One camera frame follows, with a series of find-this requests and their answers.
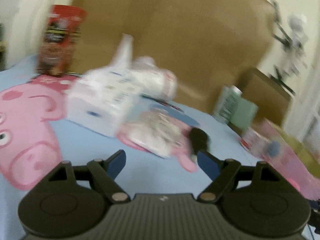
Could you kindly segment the black soft pouch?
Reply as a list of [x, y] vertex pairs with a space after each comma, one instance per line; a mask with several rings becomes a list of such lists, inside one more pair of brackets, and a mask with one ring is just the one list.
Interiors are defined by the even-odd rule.
[[195, 163], [197, 154], [201, 151], [208, 151], [209, 137], [208, 134], [198, 127], [192, 127], [188, 133], [190, 145], [190, 158]]

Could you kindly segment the pink white round cup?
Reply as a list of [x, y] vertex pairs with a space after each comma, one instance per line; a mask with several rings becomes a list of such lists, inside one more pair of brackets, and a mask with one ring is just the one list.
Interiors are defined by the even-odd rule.
[[274, 158], [279, 155], [281, 147], [279, 142], [268, 139], [252, 127], [242, 134], [240, 145], [257, 158]]

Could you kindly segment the teal green small box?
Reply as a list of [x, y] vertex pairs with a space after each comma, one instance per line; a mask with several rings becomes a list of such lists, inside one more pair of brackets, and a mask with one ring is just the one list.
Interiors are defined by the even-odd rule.
[[258, 111], [258, 106], [244, 98], [240, 98], [234, 114], [230, 119], [230, 124], [240, 130], [246, 130]]

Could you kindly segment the pink gold storage box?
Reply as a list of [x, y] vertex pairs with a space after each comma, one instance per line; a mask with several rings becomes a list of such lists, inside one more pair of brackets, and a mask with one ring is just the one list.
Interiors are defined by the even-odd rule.
[[307, 147], [265, 119], [259, 133], [270, 142], [260, 155], [284, 178], [294, 181], [309, 200], [319, 199], [319, 159]]

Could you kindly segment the white pink packet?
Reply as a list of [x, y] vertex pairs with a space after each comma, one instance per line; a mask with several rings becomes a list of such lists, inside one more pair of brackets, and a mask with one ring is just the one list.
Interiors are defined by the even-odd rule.
[[187, 135], [200, 124], [172, 108], [152, 106], [118, 130], [117, 138], [127, 146], [161, 158], [189, 154]]

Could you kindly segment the white plastic bag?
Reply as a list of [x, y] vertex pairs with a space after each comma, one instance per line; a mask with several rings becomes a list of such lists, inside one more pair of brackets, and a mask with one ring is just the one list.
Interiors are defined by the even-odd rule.
[[133, 37], [123, 35], [109, 65], [87, 71], [67, 93], [66, 118], [93, 132], [115, 137], [140, 96], [170, 101], [176, 75], [153, 58], [132, 58]]

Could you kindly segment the blue pig cartoon mat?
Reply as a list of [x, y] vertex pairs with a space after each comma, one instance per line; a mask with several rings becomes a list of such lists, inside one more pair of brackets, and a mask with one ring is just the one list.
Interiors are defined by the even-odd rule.
[[[34, 72], [36, 56], [1, 72], [1, 239], [317, 239], [319, 222], [294, 181], [270, 193], [228, 193], [199, 202], [212, 182], [187, 154], [162, 159], [78, 126], [63, 117], [75, 77]], [[210, 115], [176, 109], [200, 124], [217, 159], [256, 166], [238, 136]], [[70, 161], [86, 165], [118, 150], [126, 164], [115, 182], [130, 202], [59, 201], [48, 193], [50, 172]]]

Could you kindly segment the brown chair back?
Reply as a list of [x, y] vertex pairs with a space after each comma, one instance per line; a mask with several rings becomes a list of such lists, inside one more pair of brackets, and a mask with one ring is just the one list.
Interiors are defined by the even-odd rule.
[[242, 97], [255, 105], [258, 110], [254, 124], [264, 119], [281, 126], [290, 106], [291, 95], [279, 84], [271, 80], [257, 68], [244, 71], [237, 80], [236, 87], [242, 91]]

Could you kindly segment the white power strip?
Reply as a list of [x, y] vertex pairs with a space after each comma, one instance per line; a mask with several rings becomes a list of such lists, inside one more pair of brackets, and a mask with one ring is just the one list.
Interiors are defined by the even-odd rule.
[[288, 34], [281, 26], [282, 19], [278, 2], [271, 0], [271, 4], [274, 8], [274, 23], [282, 33], [282, 37], [276, 34], [273, 37], [282, 44], [285, 60], [280, 67], [274, 65], [275, 74], [270, 75], [270, 79], [290, 94], [295, 95], [295, 91], [285, 83], [285, 80], [293, 75], [299, 76], [302, 69], [307, 67], [304, 61], [305, 44], [309, 39], [304, 31], [307, 19], [303, 14], [290, 15], [287, 22], [291, 32]]

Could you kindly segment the red snack canister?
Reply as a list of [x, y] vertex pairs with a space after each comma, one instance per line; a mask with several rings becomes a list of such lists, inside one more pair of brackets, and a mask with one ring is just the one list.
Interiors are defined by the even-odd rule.
[[71, 5], [53, 5], [39, 51], [37, 73], [62, 76], [68, 72], [75, 45], [80, 38], [80, 25], [87, 12]]

